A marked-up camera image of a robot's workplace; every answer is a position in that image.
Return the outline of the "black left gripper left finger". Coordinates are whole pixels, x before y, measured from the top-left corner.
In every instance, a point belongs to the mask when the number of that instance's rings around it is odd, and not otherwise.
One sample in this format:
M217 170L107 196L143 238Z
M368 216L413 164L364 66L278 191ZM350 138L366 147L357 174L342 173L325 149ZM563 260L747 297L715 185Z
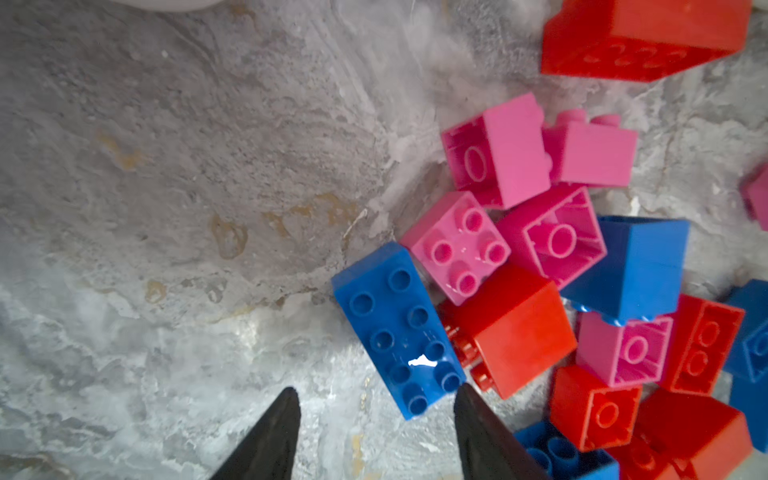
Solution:
M289 480L301 424L299 395L286 387L211 476L212 480Z

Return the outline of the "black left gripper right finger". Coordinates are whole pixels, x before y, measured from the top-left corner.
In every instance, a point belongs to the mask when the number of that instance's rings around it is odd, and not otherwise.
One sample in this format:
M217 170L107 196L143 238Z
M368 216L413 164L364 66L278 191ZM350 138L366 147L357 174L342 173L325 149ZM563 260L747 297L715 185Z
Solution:
M536 479L537 463L469 384L454 401L464 479Z

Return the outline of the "blue long lego brick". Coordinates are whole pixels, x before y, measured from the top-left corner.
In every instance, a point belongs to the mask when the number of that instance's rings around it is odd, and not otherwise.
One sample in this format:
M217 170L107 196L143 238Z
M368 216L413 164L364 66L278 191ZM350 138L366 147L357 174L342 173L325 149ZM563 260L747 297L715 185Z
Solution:
M335 299L403 417L466 382L412 258L388 242L331 279Z

